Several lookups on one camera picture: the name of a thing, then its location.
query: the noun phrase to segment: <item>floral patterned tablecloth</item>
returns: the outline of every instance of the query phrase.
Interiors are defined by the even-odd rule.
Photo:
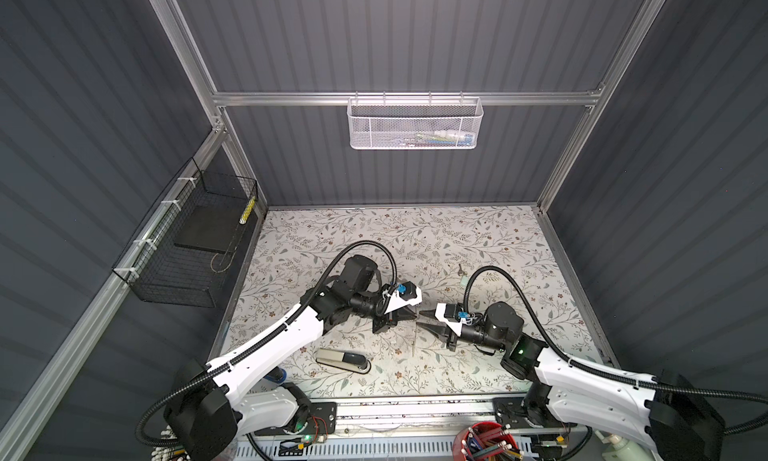
[[[234,349],[274,323],[316,282],[341,248],[360,239],[377,240],[390,248],[399,281],[414,281],[422,289],[424,302],[417,307],[422,310],[438,302],[462,300],[459,264],[469,274],[485,264],[503,267],[521,285],[540,321],[565,351],[599,359],[528,206],[270,212],[224,350]],[[391,268],[382,253],[366,246],[350,253],[354,254],[376,261],[384,282],[389,281]],[[472,290],[472,308],[483,311],[495,301],[510,303],[525,320],[525,332],[539,337],[512,287],[500,275],[485,273]],[[361,375],[321,366],[314,362],[319,347],[363,353],[371,360],[372,370]],[[499,366],[500,357],[486,356],[462,341],[455,352],[448,351],[412,321],[373,335],[370,320],[351,316],[296,351],[281,367],[311,397],[527,389],[528,383]]]

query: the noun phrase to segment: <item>floral tabletop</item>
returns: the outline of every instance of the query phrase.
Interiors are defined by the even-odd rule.
[[[398,280],[413,281],[422,289],[424,301],[417,310],[462,300],[459,264],[468,274],[485,264],[503,267],[521,285],[553,340],[579,357],[599,359],[528,206],[270,212],[224,350],[274,323],[299,302],[340,249],[360,239],[389,247]],[[381,252],[364,246],[350,253],[355,254],[373,259],[384,282],[389,281],[391,268]],[[471,308],[485,311],[495,301],[510,303],[525,320],[524,331],[539,337],[512,287],[497,273],[486,272],[474,284]],[[355,374],[319,365],[314,353],[321,347],[365,354],[372,370]],[[498,353],[486,356],[462,341],[451,352],[413,321],[374,335],[370,320],[352,315],[280,366],[288,372],[288,380],[315,398],[526,390],[528,383],[501,368],[500,359]]]

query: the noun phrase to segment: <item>cup of pencils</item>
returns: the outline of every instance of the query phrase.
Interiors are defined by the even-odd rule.
[[[477,423],[463,429],[453,440],[454,461],[520,461],[523,453],[509,425]]]

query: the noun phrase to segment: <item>yellow marker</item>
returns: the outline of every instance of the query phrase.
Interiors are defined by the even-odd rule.
[[[241,225],[245,225],[245,222],[248,221],[248,216],[250,216],[250,212],[254,210],[255,204],[256,204],[256,197],[252,196],[250,201],[248,201],[248,206],[246,206],[245,211],[243,211],[243,215],[240,217]]]

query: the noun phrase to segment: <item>white mesh basket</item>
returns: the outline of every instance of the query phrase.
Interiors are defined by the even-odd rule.
[[[350,98],[350,145],[354,149],[472,149],[477,145],[480,99],[360,102]]]

